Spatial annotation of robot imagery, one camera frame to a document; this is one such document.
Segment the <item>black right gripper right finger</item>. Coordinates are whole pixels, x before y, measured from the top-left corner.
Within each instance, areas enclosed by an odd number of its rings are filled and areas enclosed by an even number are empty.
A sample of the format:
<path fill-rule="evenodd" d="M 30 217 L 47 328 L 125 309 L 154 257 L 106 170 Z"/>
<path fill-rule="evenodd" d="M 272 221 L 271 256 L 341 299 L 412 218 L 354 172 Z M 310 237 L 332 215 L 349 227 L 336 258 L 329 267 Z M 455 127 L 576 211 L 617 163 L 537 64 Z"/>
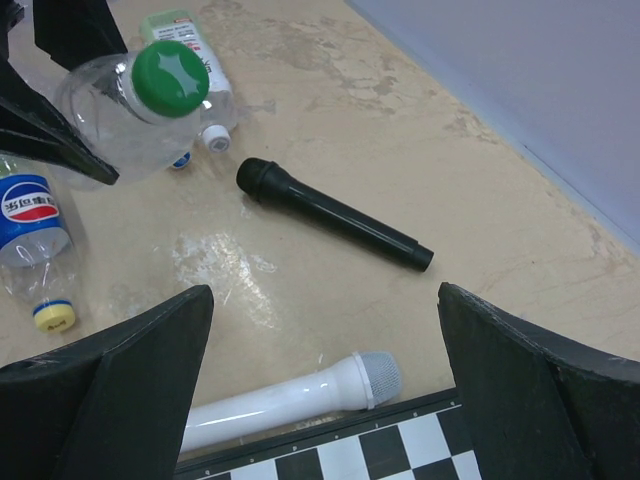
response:
<path fill-rule="evenodd" d="M 438 313 L 483 478 L 638 478 L 638 362 L 450 283 Z"/>

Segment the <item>green bottle cap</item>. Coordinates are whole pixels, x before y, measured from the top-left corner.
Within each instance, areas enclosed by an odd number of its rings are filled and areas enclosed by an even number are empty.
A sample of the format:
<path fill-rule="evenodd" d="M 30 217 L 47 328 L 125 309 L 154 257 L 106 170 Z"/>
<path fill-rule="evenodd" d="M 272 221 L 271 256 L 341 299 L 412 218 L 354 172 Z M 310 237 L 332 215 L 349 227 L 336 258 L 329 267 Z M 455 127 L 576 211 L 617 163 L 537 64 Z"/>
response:
<path fill-rule="evenodd" d="M 198 55 L 173 40 L 139 51 L 130 70 L 133 91 L 144 106 L 167 118 L 197 110 L 209 92 L 209 76 Z"/>

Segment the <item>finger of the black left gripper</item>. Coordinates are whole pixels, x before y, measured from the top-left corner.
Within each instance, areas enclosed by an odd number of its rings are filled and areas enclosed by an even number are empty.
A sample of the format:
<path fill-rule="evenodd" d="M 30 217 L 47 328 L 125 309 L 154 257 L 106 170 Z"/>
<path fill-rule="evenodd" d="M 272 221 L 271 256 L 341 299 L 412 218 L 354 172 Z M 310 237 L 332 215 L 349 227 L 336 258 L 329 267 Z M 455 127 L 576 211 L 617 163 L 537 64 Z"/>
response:
<path fill-rule="evenodd" d="M 105 185 L 119 178 L 6 59 L 1 60 L 1 151 L 73 170 Z"/>
<path fill-rule="evenodd" d="M 34 0 L 35 45 L 67 71 L 128 49 L 105 0 Z"/>

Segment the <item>clear plastic bottle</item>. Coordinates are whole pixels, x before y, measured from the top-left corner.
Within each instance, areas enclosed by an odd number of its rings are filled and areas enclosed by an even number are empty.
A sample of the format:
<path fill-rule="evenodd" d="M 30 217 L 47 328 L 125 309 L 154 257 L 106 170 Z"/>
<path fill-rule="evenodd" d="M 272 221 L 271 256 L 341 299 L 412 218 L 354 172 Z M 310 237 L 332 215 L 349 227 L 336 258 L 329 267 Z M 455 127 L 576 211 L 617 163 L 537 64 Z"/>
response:
<path fill-rule="evenodd" d="M 202 103 L 181 118 L 163 117 L 142 104 L 130 77 L 139 51 L 86 62 L 54 94 L 55 107 L 90 150 L 116 169 L 121 185 L 170 167 L 190 151 L 201 122 Z"/>

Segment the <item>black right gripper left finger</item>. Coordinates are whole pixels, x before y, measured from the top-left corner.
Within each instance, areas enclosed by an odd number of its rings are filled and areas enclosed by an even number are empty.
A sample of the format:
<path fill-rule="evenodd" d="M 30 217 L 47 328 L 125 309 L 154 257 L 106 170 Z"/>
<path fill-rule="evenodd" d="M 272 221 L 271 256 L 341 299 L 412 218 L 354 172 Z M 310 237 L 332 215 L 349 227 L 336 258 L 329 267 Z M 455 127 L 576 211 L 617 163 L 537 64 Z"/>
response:
<path fill-rule="evenodd" d="M 2 478 L 172 478 L 213 310 L 198 285 L 2 367 Z"/>

